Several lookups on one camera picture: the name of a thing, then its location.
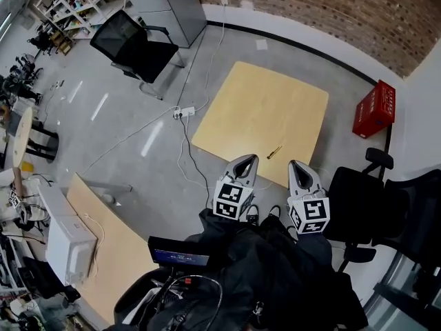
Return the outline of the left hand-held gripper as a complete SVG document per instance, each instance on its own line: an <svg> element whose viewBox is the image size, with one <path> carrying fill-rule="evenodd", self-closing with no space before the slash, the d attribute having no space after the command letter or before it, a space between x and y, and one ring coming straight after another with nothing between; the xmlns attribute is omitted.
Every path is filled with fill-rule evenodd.
<svg viewBox="0 0 441 331"><path fill-rule="evenodd" d="M246 154L227 165L225 175L228 177L221 177L216 182L212 209L214 215L235 221L240 219L254 198L252 187L256 181L258 164L256 154Z"/></svg>

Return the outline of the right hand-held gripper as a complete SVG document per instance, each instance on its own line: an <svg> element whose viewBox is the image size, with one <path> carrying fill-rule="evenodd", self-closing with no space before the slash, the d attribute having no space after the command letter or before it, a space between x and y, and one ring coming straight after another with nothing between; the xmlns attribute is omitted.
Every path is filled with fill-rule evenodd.
<svg viewBox="0 0 441 331"><path fill-rule="evenodd" d="M318 173L301 161L290 161L288 175L289 218L297 233L323 232L329 223L329 198L324 192L317 192L322 189Z"/></svg>

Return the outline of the person's right forearm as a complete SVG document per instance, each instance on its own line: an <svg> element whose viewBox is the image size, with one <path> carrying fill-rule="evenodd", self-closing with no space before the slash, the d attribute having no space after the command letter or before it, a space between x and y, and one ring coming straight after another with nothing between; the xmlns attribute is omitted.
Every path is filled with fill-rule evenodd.
<svg viewBox="0 0 441 331"><path fill-rule="evenodd" d="M332 268L332 247L322 233L299 234L297 245L319 266Z"/></svg>

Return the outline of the person's left forearm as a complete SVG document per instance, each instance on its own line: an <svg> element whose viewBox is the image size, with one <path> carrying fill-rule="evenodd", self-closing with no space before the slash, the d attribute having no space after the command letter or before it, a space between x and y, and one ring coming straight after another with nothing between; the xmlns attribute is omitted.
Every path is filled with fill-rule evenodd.
<svg viewBox="0 0 441 331"><path fill-rule="evenodd" d="M216 216L213 210L208 208L199 213L199 219L203 224L203 232L199 236L199 241L204 243L229 239L242 228L239 221Z"/></svg>

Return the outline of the person's left shoe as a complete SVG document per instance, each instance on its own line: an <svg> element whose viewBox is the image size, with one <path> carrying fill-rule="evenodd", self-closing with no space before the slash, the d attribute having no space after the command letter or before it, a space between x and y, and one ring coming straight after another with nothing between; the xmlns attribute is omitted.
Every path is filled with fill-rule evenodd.
<svg viewBox="0 0 441 331"><path fill-rule="evenodd" d="M258 226L259 224L259 210L257 205L250 205L247 208L246 214L245 214L245 220L248 224Z"/></svg>

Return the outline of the black office chair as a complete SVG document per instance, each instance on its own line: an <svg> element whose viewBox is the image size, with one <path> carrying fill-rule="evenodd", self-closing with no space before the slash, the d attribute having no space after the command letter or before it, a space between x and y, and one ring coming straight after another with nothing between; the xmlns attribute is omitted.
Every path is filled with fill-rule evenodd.
<svg viewBox="0 0 441 331"><path fill-rule="evenodd" d="M393 169L393 158L368 148L363 171L339 167L328 190L330 222L324 235L346 245L345 263L368 263L385 245L428 270L441 269L441 170L406 181L370 173Z"/></svg>

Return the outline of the black chest screen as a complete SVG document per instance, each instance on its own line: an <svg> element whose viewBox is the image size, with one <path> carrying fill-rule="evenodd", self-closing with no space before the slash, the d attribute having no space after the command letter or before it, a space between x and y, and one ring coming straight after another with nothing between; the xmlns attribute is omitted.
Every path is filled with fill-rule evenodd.
<svg viewBox="0 0 441 331"><path fill-rule="evenodd" d="M153 262L163 266L206 267L210 252L199 243L149 237L147 245Z"/></svg>

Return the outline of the person's black jacket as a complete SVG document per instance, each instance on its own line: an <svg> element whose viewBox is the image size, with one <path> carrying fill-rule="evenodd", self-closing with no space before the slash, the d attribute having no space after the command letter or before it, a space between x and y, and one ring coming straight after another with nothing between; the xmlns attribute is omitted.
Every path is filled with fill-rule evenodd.
<svg viewBox="0 0 441 331"><path fill-rule="evenodd" d="M267 216L258 226L239 222L242 228L226 240L200 242L203 231L189 237L209 250L206 267L158 268L202 274L222 284L225 296L214 331L363 331L367 327L348 274L319 266L299 248L298 237L292 237L280 219Z"/></svg>

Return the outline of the grey desk leg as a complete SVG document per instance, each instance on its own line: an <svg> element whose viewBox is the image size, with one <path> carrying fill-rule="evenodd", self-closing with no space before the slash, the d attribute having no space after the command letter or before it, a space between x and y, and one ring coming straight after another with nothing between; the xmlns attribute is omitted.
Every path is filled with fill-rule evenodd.
<svg viewBox="0 0 441 331"><path fill-rule="evenodd" d="M85 185L89 188L98 188L100 192L98 193L99 198L108 205L118 205L115 194L131 192L133 187L131 185L119 185L104 183L99 181L92 181L89 179L82 178Z"/></svg>

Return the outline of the large wooden desk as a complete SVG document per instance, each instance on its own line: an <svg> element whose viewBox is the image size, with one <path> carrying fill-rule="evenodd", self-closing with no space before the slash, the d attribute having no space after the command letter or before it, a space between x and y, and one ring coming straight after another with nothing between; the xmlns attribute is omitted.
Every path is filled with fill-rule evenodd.
<svg viewBox="0 0 441 331"><path fill-rule="evenodd" d="M118 218L110 206L74 174L67 200L98 239L87 279L77 290L107 323L114 323L114 306L123 293L157 265L147 242Z"/></svg>

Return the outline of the black equipment bag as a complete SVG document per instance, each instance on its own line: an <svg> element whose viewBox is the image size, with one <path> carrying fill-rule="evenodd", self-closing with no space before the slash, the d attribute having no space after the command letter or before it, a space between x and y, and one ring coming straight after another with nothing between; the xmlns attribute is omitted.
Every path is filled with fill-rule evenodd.
<svg viewBox="0 0 441 331"><path fill-rule="evenodd" d="M117 301L107 331L214 331L224 296L211 277L157 269Z"/></svg>

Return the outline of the black mesh visitor chair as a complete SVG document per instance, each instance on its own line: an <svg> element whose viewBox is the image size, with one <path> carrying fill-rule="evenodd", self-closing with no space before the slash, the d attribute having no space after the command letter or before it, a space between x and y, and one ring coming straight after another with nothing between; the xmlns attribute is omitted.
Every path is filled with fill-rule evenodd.
<svg viewBox="0 0 441 331"><path fill-rule="evenodd" d="M90 46L104 54L111 66L127 77L139 81L139 90L162 100L153 83L174 57L179 68L184 60L179 47L172 41L167 28L142 26L124 10L115 12L94 33Z"/></svg>

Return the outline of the white microwave oven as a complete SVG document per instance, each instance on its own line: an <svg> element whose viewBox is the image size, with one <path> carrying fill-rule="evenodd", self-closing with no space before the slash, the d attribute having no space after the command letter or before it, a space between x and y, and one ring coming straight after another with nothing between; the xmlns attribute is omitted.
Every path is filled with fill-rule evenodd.
<svg viewBox="0 0 441 331"><path fill-rule="evenodd" d="M64 286L82 283L88 277L96 242L78 216L51 218L45 259Z"/></svg>

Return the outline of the round wooden table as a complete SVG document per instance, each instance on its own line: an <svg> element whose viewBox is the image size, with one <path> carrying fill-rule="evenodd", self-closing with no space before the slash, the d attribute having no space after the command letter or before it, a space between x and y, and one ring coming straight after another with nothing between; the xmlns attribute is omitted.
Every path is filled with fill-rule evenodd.
<svg viewBox="0 0 441 331"><path fill-rule="evenodd" d="M32 130L49 137L48 143L42 145L31 140L30 133ZM43 126L34 125L33 109L28 107L21 116L14 136L12 153L13 166L19 167L26 153L44 158L48 163L52 163L56 159L58 148L58 134L46 130Z"/></svg>

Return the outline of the white metal shelf unit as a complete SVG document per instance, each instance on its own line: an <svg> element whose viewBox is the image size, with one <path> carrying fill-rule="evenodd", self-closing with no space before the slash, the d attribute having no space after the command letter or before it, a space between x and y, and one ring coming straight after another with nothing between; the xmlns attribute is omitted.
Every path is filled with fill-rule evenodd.
<svg viewBox="0 0 441 331"><path fill-rule="evenodd" d="M131 7L129 0L37 0L34 7L70 39L91 39L118 10Z"/></svg>

